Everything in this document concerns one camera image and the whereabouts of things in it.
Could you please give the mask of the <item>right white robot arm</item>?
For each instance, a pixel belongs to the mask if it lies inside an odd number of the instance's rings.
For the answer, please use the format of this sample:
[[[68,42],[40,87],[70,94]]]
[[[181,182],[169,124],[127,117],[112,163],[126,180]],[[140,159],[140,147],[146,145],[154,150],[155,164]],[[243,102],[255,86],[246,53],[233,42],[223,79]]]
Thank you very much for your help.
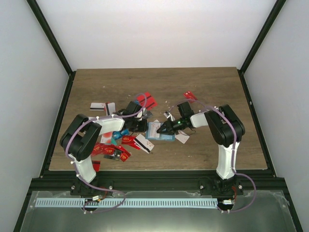
[[[205,106],[205,110],[195,113],[190,101],[184,100],[177,104],[177,108],[181,117],[175,120],[167,111],[167,121],[156,132],[175,135],[186,128],[208,126],[219,151],[216,172],[220,179],[215,181],[214,188],[221,195],[227,194],[232,189],[229,179],[236,174],[237,149],[245,134],[243,123],[228,104],[219,107]]]

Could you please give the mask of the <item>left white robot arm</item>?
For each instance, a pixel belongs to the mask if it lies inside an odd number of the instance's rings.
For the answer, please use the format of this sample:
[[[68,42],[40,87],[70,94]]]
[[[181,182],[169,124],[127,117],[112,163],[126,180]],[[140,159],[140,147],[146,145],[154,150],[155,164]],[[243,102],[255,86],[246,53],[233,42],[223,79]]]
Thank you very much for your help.
[[[99,136],[122,130],[137,131],[143,120],[147,101],[143,104],[131,101],[127,108],[109,112],[107,116],[87,117],[78,114],[60,139],[60,146],[71,160],[76,176],[83,181],[82,190],[87,195],[98,191],[98,182],[94,180],[96,171],[93,168],[91,153]]]

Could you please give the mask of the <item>white striped sunset card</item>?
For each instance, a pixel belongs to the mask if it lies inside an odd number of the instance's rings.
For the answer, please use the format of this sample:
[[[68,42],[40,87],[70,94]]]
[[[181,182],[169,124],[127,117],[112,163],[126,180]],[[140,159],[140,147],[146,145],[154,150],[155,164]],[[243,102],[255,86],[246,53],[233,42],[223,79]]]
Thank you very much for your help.
[[[151,143],[148,139],[146,139],[142,134],[139,134],[134,139],[136,145],[145,151],[146,153],[150,154],[152,149],[154,148],[154,144]]]

